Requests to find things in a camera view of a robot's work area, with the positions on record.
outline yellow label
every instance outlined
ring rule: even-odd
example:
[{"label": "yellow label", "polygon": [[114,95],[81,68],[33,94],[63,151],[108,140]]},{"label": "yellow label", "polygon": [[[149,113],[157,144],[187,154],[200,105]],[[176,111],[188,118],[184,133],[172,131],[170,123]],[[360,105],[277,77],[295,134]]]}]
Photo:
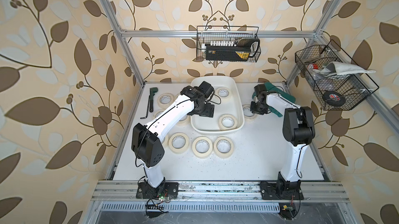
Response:
[{"label": "yellow label", "polygon": [[235,53],[237,53],[237,55],[240,56],[240,58],[242,59],[248,59],[249,52],[235,52]]}]

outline teal plastic object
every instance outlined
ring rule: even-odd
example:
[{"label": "teal plastic object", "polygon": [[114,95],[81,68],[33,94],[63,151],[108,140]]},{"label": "teal plastic object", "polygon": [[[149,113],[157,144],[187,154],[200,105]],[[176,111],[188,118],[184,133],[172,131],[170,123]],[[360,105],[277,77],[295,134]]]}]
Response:
[{"label": "teal plastic object", "polygon": [[[270,82],[266,82],[264,83],[266,90],[268,91],[275,91],[278,92],[282,97],[284,97],[285,99],[287,99],[288,101],[295,103],[296,98],[286,92],[283,92],[281,89],[279,89],[278,87],[274,86],[272,83]],[[276,114],[278,117],[282,117],[282,114],[280,112],[278,112],[275,108],[273,107],[269,107],[269,109]]]}]

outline metal shelf basket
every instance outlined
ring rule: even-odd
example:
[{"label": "metal shelf basket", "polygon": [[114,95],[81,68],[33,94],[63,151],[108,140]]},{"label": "metal shelf basket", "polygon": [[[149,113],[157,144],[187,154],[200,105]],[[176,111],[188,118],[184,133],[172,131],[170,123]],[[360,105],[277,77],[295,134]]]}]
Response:
[{"label": "metal shelf basket", "polygon": [[[330,62],[342,62],[336,54],[339,45],[334,41],[327,45],[314,45],[295,53],[295,62],[315,93],[323,110],[349,111],[373,94],[379,86],[364,73],[351,75],[334,75],[315,79],[312,69],[322,67]],[[347,52],[341,49],[349,58],[350,63],[358,65]]]},{"label": "metal shelf basket", "polygon": [[[245,46],[258,38],[258,30],[259,27],[256,26],[197,26],[196,61],[257,62],[261,48],[251,52],[251,49]],[[211,45],[211,42],[217,41],[236,41],[237,46]]]}]

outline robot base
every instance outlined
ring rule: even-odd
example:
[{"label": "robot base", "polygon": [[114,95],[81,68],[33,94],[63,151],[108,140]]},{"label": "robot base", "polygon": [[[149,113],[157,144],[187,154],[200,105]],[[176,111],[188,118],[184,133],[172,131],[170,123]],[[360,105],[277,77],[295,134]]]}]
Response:
[{"label": "robot base", "polygon": [[163,191],[167,192],[170,199],[176,199],[179,192],[177,182],[165,182],[165,178],[158,187],[153,188],[147,182],[140,182],[136,193],[137,199],[158,199]]},{"label": "robot base", "polygon": [[303,194],[300,190],[300,181],[285,181],[281,173],[278,172],[276,183],[261,182],[262,200],[303,200]]}]

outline robotic arm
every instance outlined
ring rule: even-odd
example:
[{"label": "robotic arm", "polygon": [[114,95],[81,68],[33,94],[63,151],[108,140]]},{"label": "robotic arm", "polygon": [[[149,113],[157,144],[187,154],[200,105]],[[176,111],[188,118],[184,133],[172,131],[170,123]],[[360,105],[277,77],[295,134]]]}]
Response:
[{"label": "robotic arm", "polygon": [[144,126],[138,123],[133,128],[132,150],[136,157],[145,163],[144,170],[148,183],[156,191],[163,189],[165,182],[159,165],[165,154],[160,140],[164,139],[171,128],[186,114],[213,117],[215,106],[208,101],[212,99],[214,92],[213,87],[207,82],[202,82],[198,87],[187,86],[163,114]]},{"label": "robotic arm", "polygon": [[299,191],[303,154],[315,137],[312,110],[286,100],[278,90],[266,90],[264,84],[254,89],[256,99],[251,103],[251,111],[263,115],[268,113],[269,107],[273,107],[281,113],[284,116],[282,133],[290,143],[287,160],[278,173],[277,194]]}]

